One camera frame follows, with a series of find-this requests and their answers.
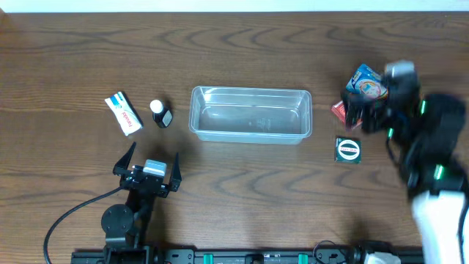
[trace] clear plastic container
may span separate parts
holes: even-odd
[[[311,94],[292,89],[195,87],[189,129],[204,141],[298,144],[313,130]]]

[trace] black mount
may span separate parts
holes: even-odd
[[[130,258],[128,260],[145,259],[147,261],[143,263],[153,263],[153,251],[144,246],[143,242],[155,198],[166,198],[170,191],[177,191],[181,184],[178,154],[174,159],[169,184],[163,183],[164,172],[154,173],[152,171],[158,170],[149,167],[151,164],[158,164],[166,168],[161,162],[147,160],[146,165],[150,165],[146,167],[135,165],[132,166],[133,170],[128,170],[135,147],[134,142],[112,170],[114,175],[120,176],[119,184],[124,190],[129,191],[129,195],[124,205],[112,205],[104,212],[101,219],[101,227],[106,233],[103,263],[120,263],[123,256],[124,259]]]
[[[168,249],[156,250],[146,247],[146,251],[128,252],[114,255],[106,261],[106,252],[77,252],[72,254],[72,264],[104,263],[163,263],[163,264],[369,264],[366,256],[378,252],[388,252],[390,246],[382,241],[361,241],[356,246],[321,246],[313,256],[311,249],[252,249],[252,250],[196,250]],[[419,247],[393,248],[393,256],[399,256],[401,264],[423,264],[424,256]],[[147,262],[148,256],[153,262]]]

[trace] wooden table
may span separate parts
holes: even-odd
[[[469,97],[467,13],[15,14],[0,28],[0,263],[43,263],[52,223],[118,186],[115,162],[180,153],[183,182],[156,202],[149,239],[206,248],[313,247],[371,238],[419,245],[385,134],[347,133],[330,112],[360,63],[416,63],[424,92]],[[198,85],[307,89],[314,131],[295,146],[201,142],[188,129]],[[124,136],[104,99],[125,91],[144,129]],[[152,122],[168,98],[174,121]],[[457,155],[469,164],[469,135]],[[334,162],[337,135],[362,140],[360,165]],[[104,210],[80,209],[49,250],[104,245]]]

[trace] black cable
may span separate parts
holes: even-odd
[[[394,166],[399,166],[399,163],[396,161],[396,157],[394,156],[393,150],[391,149],[391,146],[389,145],[391,138],[386,139],[386,150],[388,151],[389,158],[393,162]]]
[[[52,232],[53,230],[56,229],[57,225],[60,224],[60,222],[62,220],[64,220],[67,216],[69,216],[71,213],[75,212],[76,210],[82,208],[83,206],[86,206],[86,205],[89,205],[90,203],[93,203],[93,202],[96,202],[102,198],[106,198],[108,196],[111,196],[112,194],[115,194],[117,193],[118,191],[122,190],[123,188],[125,187],[125,184],[122,184],[120,187],[118,188],[115,188],[113,191],[110,191],[108,193],[105,193],[103,195],[100,195],[98,197],[95,197],[93,199],[90,199],[86,202],[82,202],[81,204],[75,206],[74,208],[68,210],[68,212],[64,213],[62,216],[60,216],[59,219],[57,219],[57,221],[55,223],[53,223],[52,227],[49,229],[49,231],[47,232],[47,235],[45,236],[44,238],[44,246],[43,246],[43,251],[44,251],[44,258],[45,258],[45,262],[47,264],[52,264],[51,262],[51,259],[49,257],[49,252],[48,252],[48,244],[49,244],[49,238],[51,238],[51,235],[52,235]]]
[[[466,200],[464,202],[464,207],[462,208],[461,215],[459,216],[459,226],[457,229],[457,236],[459,240],[459,250],[461,251],[461,263],[462,264],[464,264],[464,249],[463,249],[464,238],[463,238],[462,231],[464,229],[464,222],[466,219],[466,215],[468,214],[468,210],[469,210],[469,202]]]
[[[324,242],[329,242],[329,243],[333,244],[334,246],[337,246],[337,244],[335,244],[334,242],[329,241],[329,240],[323,240],[323,241],[320,241],[319,243],[316,244],[316,246],[313,248],[313,257],[316,258],[316,261],[319,262],[320,264],[325,264],[325,263],[324,263],[323,261],[321,261],[321,260],[316,256],[316,248],[317,248],[320,244],[322,244],[322,243],[324,243]],[[347,263],[347,255],[346,255],[341,249],[337,249],[337,250],[339,250],[339,252],[340,252],[342,255],[344,255],[345,261],[344,261],[343,263]]]

